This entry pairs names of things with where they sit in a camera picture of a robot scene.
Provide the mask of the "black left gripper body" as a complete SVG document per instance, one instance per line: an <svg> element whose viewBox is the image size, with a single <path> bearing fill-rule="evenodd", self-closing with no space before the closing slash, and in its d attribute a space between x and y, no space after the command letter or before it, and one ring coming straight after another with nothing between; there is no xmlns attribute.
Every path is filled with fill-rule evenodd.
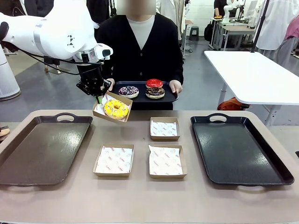
<svg viewBox="0 0 299 224"><path fill-rule="evenodd" d="M86 95L94 96L95 93L101 93L103 88L110 87L110 82L101 75L101 65L78 65L77 69L80 81L76 86Z"/></svg>

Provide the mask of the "person's left hand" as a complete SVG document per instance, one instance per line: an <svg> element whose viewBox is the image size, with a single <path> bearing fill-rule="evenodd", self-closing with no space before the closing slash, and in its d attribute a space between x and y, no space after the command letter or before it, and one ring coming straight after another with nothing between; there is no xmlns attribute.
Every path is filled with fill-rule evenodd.
<svg viewBox="0 0 299 224"><path fill-rule="evenodd" d="M170 87L172 93L176 93L176 94L181 93L183 90L182 84L178 80L171 80L169 82L169 87Z"/></svg>

